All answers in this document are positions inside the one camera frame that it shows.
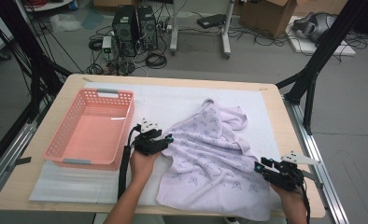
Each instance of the lavender cloth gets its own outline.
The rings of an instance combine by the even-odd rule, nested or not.
[[[200,111],[165,134],[175,141],[163,151],[173,159],[161,180],[157,202],[189,211],[221,213],[265,221],[270,216],[269,185],[254,172],[248,142],[235,131],[247,126],[240,107],[204,101]]]

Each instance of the laundry basket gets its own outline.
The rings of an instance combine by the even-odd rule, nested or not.
[[[59,166],[118,170],[134,114],[134,93],[78,91],[44,151]]]

